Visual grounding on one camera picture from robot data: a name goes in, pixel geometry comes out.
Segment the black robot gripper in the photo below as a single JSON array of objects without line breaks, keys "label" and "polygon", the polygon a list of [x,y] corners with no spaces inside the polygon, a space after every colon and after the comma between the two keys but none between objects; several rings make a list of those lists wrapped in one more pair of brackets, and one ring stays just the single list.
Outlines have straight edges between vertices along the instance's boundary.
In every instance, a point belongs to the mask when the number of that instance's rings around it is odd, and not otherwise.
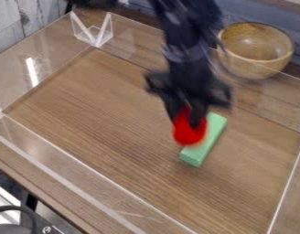
[{"label": "black robot gripper", "polygon": [[153,70],[146,74],[149,93],[162,98],[171,121],[189,104],[193,109],[190,125],[197,129],[210,106],[231,108],[233,87],[217,76],[210,57],[165,58],[169,70]]}]

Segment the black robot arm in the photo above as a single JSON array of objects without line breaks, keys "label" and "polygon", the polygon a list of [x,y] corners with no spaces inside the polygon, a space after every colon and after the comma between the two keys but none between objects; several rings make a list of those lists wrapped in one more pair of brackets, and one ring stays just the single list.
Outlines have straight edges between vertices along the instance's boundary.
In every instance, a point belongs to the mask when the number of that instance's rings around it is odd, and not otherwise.
[{"label": "black robot arm", "polygon": [[149,92],[165,102],[171,120],[190,109],[190,126],[198,128],[209,107],[229,109],[233,87],[217,77],[210,46],[221,41],[214,27],[222,22],[215,0],[147,0],[165,31],[169,71],[146,74]]}]

